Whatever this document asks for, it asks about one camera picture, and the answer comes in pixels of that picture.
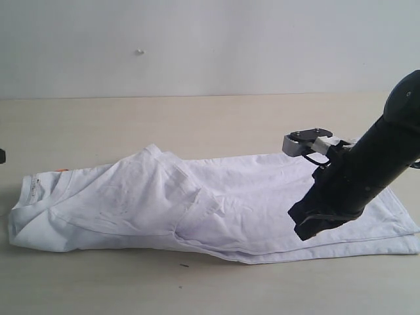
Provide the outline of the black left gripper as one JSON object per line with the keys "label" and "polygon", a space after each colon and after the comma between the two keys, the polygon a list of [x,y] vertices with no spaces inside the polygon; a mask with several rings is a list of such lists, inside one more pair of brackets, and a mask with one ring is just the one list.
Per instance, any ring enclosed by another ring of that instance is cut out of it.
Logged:
{"label": "black left gripper", "polygon": [[4,149],[0,149],[0,163],[5,163],[6,158],[6,151],[4,151]]}

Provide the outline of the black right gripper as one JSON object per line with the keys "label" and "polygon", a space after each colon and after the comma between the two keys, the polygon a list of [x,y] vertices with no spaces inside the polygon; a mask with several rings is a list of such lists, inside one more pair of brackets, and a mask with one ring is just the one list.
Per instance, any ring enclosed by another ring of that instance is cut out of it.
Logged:
{"label": "black right gripper", "polygon": [[347,148],[343,140],[317,140],[313,150],[328,158],[315,170],[314,184],[287,214],[302,241],[324,230],[356,220],[364,207],[390,184],[388,142],[359,140]]}

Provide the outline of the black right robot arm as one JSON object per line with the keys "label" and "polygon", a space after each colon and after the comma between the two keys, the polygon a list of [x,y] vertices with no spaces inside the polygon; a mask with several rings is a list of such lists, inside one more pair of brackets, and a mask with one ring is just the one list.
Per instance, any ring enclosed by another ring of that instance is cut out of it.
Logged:
{"label": "black right robot arm", "polygon": [[285,135],[282,151],[317,166],[314,184],[288,211],[301,240],[358,219],[406,169],[419,168],[419,70],[393,88],[382,115],[355,143],[315,128]]}

